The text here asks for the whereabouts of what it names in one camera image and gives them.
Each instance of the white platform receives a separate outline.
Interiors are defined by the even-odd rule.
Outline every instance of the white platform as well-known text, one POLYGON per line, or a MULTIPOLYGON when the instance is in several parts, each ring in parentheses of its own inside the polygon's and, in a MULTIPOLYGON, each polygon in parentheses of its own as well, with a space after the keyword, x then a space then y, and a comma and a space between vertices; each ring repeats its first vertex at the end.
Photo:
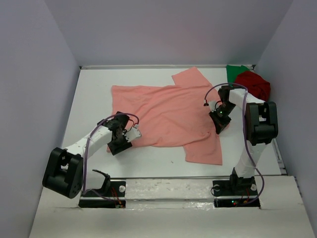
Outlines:
POLYGON ((131 179, 126 209, 79 208, 79 195, 44 188, 30 238, 314 238, 294 178, 264 179, 261 209, 214 208, 212 179, 131 179))
MULTIPOLYGON (((86 69, 81 70, 63 147, 69 146, 86 135, 97 122, 112 111, 112 85, 173 85, 171 76, 185 68, 160 69, 86 69)), ((225 68, 200 68, 201 73, 213 84, 227 81, 225 68)), ((204 95, 201 95, 202 107, 204 95)), ((132 148, 117 156, 99 150, 88 161, 88 179, 95 178, 92 169, 109 173, 112 178, 162 178, 162 177, 205 177, 228 176, 238 162, 244 143, 242 115, 235 108, 230 115, 230 127, 220 135, 223 165, 194 164, 185 161, 183 147, 175 148, 132 148)), ((258 164, 264 175, 280 175, 277 157, 269 145, 258 164)))

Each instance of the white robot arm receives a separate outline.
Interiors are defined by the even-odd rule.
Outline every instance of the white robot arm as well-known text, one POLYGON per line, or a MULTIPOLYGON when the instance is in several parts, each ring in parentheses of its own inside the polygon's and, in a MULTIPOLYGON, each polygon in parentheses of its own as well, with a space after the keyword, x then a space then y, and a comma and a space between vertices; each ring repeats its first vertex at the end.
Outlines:
MULTIPOLYGON (((87 169, 89 157, 105 145, 116 155, 132 147, 131 141, 141 137, 138 122, 133 123, 129 130, 125 129, 131 120, 128 115, 132 114, 117 112, 113 119, 108 117, 100 121, 92 132, 76 143, 64 149, 53 149, 43 177, 43 186, 68 198, 74 198, 86 179, 84 168, 87 169)), ((96 172, 105 176, 105 182, 110 181, 107 174, 96 172)))
MULTIPOLYGON (((235 104, 240 109, 242 109, 243 108, 243 99, 244 99, 245 94, 246 94, 246 90, 243 88, 236 88, 236 89, 229 90, 229 99, 228 100, 230 103, 235 104)), ((247 93, 246 103, 247 104, 248 103, 256 103, 256 104, 263 105, 265 103, 265 101, 254 97, 251 93, 247 93)), ((215 104, 216 104, 216 101, 209 102, 209 107, 210 107, 212 112, 216 111, 215 104)), ((248 145, 250 154, 251 154, 255 164, 257 165, 263 150, 266 148, 266 144, 260 143, 260 144, 256 144, 253 146, 250 143, 250 141, 247 141, 247 145, 248 145)), ((251 178, 255 174, 255 167, 253 166, 245 147, 244 147, 243 152, 240 156, 240 160, 239 160, 238 164, 235 166, 235 171, 237 173, 237 176, 240 178, 251 178)))
POLYGON ((214 191, 215 196, 241 195, 241 191, 251 188, 255 184, 254 175, 257 163, 266 145, 277 137, 277 111, 274 102, 265 102, 247 93, 239 86, 222 86, 218 94, 222 104, 216 108, 215 101, 208 102, 209 113, 220 134, 230 123, 229 114, 235 106, 244 109, 243 128, 245 147, 238 164, 233 168, 229 181, 214 181, 219 188, 214 191))

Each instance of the pink shirt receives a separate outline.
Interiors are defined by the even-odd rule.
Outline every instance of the pink shirt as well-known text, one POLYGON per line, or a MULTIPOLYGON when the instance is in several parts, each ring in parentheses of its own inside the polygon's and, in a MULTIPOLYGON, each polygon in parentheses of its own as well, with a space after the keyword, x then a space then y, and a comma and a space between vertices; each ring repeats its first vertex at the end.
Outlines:
MULTIPOLYGON (((173 86, 113 86, 113 113, 129 112, 140 118, 142 137, 133 146, 183 146, 188 162, 222 165, 220 139, 209 107, 203 106, 212 85, 196 67, 172 78, 173 86)), ((216 90, 209 93, 211 100, 219 100, 216 90)))

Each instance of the white wall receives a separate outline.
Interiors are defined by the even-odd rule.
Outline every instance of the white wall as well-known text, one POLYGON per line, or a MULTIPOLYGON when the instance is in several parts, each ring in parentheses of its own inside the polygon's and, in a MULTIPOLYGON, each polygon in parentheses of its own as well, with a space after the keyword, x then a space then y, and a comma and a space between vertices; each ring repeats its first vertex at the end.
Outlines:
POLYGON ((45 0, 80 65, 257 63, 292 0, 45 0))
POLYGON ((0 34, 0 237, 26 238, 79 68, 43 0, 1 0, 0 34))
POLYGON ((277 103, 277 141, 317 234, 317 1, 294 0, 256 67, 277 103))

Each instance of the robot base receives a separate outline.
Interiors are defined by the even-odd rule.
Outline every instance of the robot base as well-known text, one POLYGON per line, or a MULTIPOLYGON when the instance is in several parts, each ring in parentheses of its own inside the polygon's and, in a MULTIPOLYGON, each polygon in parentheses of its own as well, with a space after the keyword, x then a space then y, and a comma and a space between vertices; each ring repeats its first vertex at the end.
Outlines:
POLYGON ((248 193, 250 197, 254 197, 258 195, 258 191, 253 191, 251 189, 252 185, 246 186, 244 188, 240 189, 234 189, 231 185, 230 180, 214 180, 212 182, 212 191, 211 193, 215 197, 228 197, 228 198, 234 198, 237 196, 244 196, 247 197, 248 193))
POLYGON ((121 208, 121 207, 125 207, 125 204, 126 204, 126 201, 124 200, 125 190, 120 191, 121 186, 123 186, 125 188, 126 181, 112 180, 110 187, 102 193, 102 195, 104 197, 107 197, 109 199, 113 199, 113 201, 99 198, 94 192, 88 191, 86 194, 81 194, 81 198, 79 200, 78 206, 81 208, 121 208), (112 189, 114 189, 114 191, 117 193, 118 197, 121 198, 120 199, 121 204, 118 204, 117 198, 113 197, 113 194, 111 192, 112 189))

